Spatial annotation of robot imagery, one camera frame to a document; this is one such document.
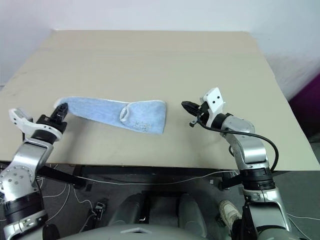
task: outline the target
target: table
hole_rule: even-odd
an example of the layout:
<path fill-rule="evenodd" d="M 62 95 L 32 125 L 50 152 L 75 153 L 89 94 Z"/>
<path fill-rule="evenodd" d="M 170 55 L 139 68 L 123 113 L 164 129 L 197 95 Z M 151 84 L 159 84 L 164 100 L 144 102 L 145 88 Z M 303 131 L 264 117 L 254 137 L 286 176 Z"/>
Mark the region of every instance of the table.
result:
<path fill-rule="evenodd" d="M 219 87 L 224 110 L 251 121 L 271 139 L 276 170 L 320 170 L 255 40 L 246 32 L 55 31 L 0 91 L 0 160 L 10 161 L 21 132 L 8 109 L 22 107 L 35 119 L 54 102 L 83 96 L 125 102 L 167 103 L 162 135 L 138 133 L 69 114 L 48 163 L 236 169 L 218 133 L 189 127 L 182 101 L 199 102 Z M 270 165 L 273 149 L 266 143 Z"/>

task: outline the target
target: person's foot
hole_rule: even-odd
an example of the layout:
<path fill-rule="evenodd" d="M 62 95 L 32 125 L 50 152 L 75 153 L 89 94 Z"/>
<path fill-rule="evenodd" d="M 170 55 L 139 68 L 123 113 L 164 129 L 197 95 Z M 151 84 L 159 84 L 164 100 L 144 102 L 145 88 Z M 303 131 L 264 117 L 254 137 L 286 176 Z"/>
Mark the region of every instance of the person's foot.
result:
<path fill-rule="evenodd" d="M 219 203 L 219 211 L 225 225 L 232 230 L 232 224 L 235 220 L 241 219 L 241 214 L 230 201 L 223 200 Z"/>

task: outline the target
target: gray carpet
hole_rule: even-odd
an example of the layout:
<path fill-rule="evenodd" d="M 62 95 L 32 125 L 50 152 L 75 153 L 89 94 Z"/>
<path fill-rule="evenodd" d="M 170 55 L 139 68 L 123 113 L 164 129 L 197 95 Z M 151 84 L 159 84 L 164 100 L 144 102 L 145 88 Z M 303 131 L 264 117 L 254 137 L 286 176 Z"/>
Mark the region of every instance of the gray carpet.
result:
<path fill-rule="evenodd" d="M 320 144 L 313 144 L 312 148 L 320 159 Z M 61 171 L 71 173 L 73 168 L 68 165 L 59 165 Z M 102 179 L 101 176 L 90 176 L 94 179 Z M 102 177 L 116 178 L 130 182 L 150 182 L 154 181 L 153 176 L 144 175 L 104 175 Z M 180 177 L 168 177 L 168 182 L 180 180 Z M 188 192 L 197 201 L 208 229 L 208 238 L 210 240 L 224 240 L 226 238 L 226 229 L 219 226 L 215 220 L 218 214 L 218 203 L 221 200 L 232 201 L 239 209 L 242 208 L 244 199 L 239 194 L 239 187 L 232 187 L 227 191 L 219 191 L 214 185 L 210 184 L 210 178 L 195 179 L 192 181 L 175 184 L 175 185 L 125 185 L 117 186 L 111 184 L 94 183 L 92 190 L 77 190 L 76 194 L 80 201 L 90 200 L 95 204 L 98 200 L 107 198 L 107 210 L 100 222 L 101 226 L 108 224 L 109 219 L 115 212 L 121 202 L 130 195 L 140 193 L 141 191 L 179 191 Z M 309 216 L 320 218 L 320 172 L 319 171 L 299 171 L 288 172 L 275 177 L 275 182 L 280 188 L 281 196 L 288 213 L 296 216 Z M 64 184 L 54 182 L 52 180 L 44 180 L 42 185 L 43 196 L 56 195 L 64 189 Z M 62 206 L 68 193 L 66 191 L 52 198 L 45 198 L 45 209 L 49 217 L 53 216 Z M 161 225 L 177 225 L 177 217 L 173 210 L 175 208 L 174 200 L 158 200 L 151 206 L 150 222 Z M 53 218 L 50 223 L 56 224 L 62 237 L 77 233 L 83 226 L 89 210 L 89 204 L 78 203 L 73 188 L 70 190 L 69 198 L 62 211 Z M 0 219 L 3 219 L 3 211 L 0 211 Z M 312 240 L 319 238 L 319 221 L 309 219 L 292 218 L 296 224 L 304 231 Z M 293 232 L 302 237 L 302 235 L 294 228 Z M 1 239 L 4 239 L 3 231 L 1 231 Z"/>

